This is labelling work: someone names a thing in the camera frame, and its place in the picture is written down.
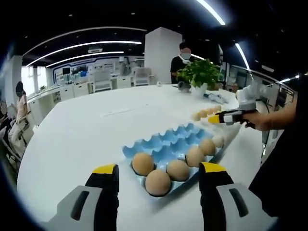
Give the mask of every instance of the hand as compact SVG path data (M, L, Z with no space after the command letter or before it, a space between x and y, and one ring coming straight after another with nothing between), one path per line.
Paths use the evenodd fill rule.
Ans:
M255 124L256 130L259 131L268 131L270 130L270 123L267 119L267 114L261 114L259 112L252 112L243 115L243 119L248 120L249 122Z

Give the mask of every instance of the egg tray cup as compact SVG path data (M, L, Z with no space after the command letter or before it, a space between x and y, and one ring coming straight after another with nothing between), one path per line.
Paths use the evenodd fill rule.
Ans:
M138 175L132 167L132 159L137 153L148 153L154 161L154 169L160 169L167 172L168 163L172 160L181 160L186 162L186 153L192 146L200 144L204 138L211 139L213 135L204 129L196 127L194 124L179 126L176 130L169 129L163 135L157 133L153 135L148 141L145 139L138 140L132 147L123 146L122 151L126 159L130 162L130 167L134 172L136 179L140 185L145 189L146 176ZM215 156L218 155L222 148L216 148L214 156L205 156L203 161L215 162ZM172 193L178 187L184 185L198 172L198 167L189 166L189 176L185 181L176 181L171 179L171 186L165 195L154 196L163 197Z

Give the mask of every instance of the pink shirt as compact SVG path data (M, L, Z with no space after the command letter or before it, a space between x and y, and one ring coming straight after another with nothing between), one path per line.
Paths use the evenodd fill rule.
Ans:
M24 105L27 103L27 98L23 95L20 99L17 100L17 116L16 120L19 121L21 118L26 116Z

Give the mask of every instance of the green plant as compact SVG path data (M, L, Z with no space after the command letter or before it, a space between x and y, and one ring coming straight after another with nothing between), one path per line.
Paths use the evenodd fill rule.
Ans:
M184 69L179 70L177 78L180 77L190 82L194 87L201 87L207 83L208 88L214 88L221 75L218 67L205 59L193 61Z

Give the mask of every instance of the ceiling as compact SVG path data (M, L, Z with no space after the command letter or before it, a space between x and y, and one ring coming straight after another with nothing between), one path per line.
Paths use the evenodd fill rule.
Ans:
M125 55L142 55L145 35L165 27L177 31L188 42L193 54L215 62L217 44L224 51L224 59L231 64L245 66L235 48L239 43L250 68L277 79L293 77L307 67L305 53L308 45L304 9L296 1L278 0L206 0L221 16L218 21L196 0L112 0L112 1L53 1L52 5L28 3L17 12L12 24L4 28L14 41L14 54L23 55L29 49L57 35L90 27L119 26L146 31L109 28L71 33L48 41L23 57L23 64L56 50L87 42L107 40L140 41L136 44L102 44L105 51L124 51ZM53 54L35 65L51 63L87 54L88 46ZM270 73L262 65L274 69Z

